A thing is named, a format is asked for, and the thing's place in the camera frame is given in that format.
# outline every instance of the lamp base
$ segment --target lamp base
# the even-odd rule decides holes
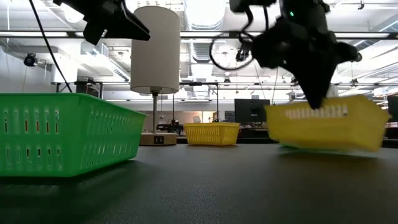
[[[177,144],[175,133],[142,133],[140,146],[173,146]]]

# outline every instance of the computer monitor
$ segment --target computer monitor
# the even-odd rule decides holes
[[[264,105],[270,105],[270,101],[235,99],[235,122],[248,123],[267,121]]]
[[[388,113],[392,116],[389,122],[398,122],[398,96],[388,96]]]

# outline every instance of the lamp shade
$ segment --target lamp shade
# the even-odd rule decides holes
[[[161,94],[178,92],[180,76],[180,18],[159,6],[138,8],[134,15],[150,30],[149,41],[131,44],[131,90]]]

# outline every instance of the plastic basket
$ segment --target plastic basket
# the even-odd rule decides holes
[[[319,110],[311,110],[308,103],[265,109],[271,139],[307,149],[378,151],[389,119],[363,95],[326,99]]]
[[[136,156],[146,115],[90,95],[0,94],[0,176],[70,177]]]
[[[215,122],[184,124],[188,144],[228,146],[236,144],[239,124]]]

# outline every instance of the dark gray table surface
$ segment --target dark gray table surface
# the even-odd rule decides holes
[[[0,179],[0,223],[398,223],[398,149],[140,147],[72,179]]]

